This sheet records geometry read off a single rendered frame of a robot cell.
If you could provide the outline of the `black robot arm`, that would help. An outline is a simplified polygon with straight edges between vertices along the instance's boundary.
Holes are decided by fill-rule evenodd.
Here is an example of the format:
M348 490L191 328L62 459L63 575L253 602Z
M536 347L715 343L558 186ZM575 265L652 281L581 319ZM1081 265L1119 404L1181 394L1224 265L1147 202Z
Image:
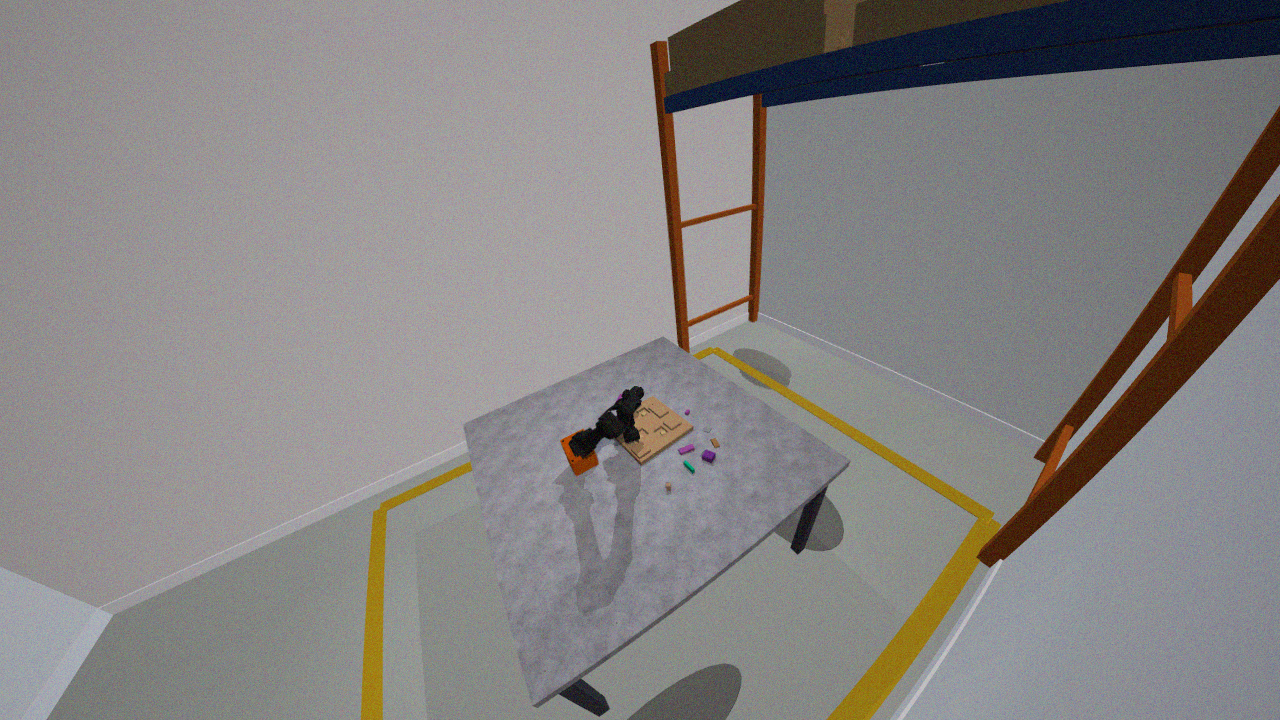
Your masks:
M577 432L572 439L570 439L570 448L572 450L575 457L580 456L582 459L588 457L589 454L596 448L598 442L605 437L607 439L617 438L622 434L630 425L631 416L635 410L641 406L643 402L643 387L634 386L632 389L625 389L622 398L614 402L602 416L598 418L595 428L588 427L586 430ZM620 416L614 416L613 410L617 410L620 416L625 418L625 424ZM609 411L609 413L608 413Z

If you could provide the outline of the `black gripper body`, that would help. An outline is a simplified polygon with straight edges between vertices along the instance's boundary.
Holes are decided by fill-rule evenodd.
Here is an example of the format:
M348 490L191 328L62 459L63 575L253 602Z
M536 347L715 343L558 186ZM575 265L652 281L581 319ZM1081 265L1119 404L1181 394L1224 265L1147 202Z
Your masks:
M617 413L617 415L620 416L618 411L616 411L616 413ZM625 418L626 418L626 416L620 416L620 421L622 420L622 421L623 421L623 424L625 424ZM625 442L626 442L626 443L628 443L628 442L632 442L632 441L635 441L635 439L640 439L640 436L639 436L639 432L637 432L637 429L635 429L635 427L634 427L634 425L635 425L635 421L634 421L634 415L632 415L632 416L631 416L631 420L630 420L630 425L628 425L628 429L626 429L626 432L623 433L623 436L625 436ZM630 427L631 427L631 428L630 428Z

